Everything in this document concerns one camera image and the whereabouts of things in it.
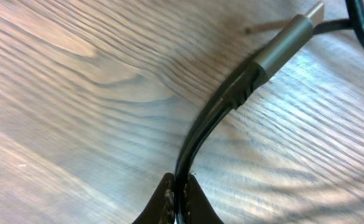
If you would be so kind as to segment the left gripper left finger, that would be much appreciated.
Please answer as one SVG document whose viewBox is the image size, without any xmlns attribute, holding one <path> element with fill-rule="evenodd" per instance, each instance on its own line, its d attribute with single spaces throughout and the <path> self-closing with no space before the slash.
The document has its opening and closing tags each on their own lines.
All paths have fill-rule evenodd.
<svg viewBox="0 0 364 224">
<path fill-rule="evenodd" d="M 174 175 L 165 173 L 133 224 L 174 224 Z"/>
</svg>

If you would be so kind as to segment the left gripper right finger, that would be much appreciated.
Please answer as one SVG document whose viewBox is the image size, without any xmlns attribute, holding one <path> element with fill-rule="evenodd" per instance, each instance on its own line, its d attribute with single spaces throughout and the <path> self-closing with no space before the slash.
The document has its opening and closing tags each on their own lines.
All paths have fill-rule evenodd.
<svg viewBox="0 0 364 224">
<path fill-rule="evenodd" d="M 186 224 L 223 224 L 214 211 L 194 175 L 190 174 L 185 187 Z"/>
</svg>

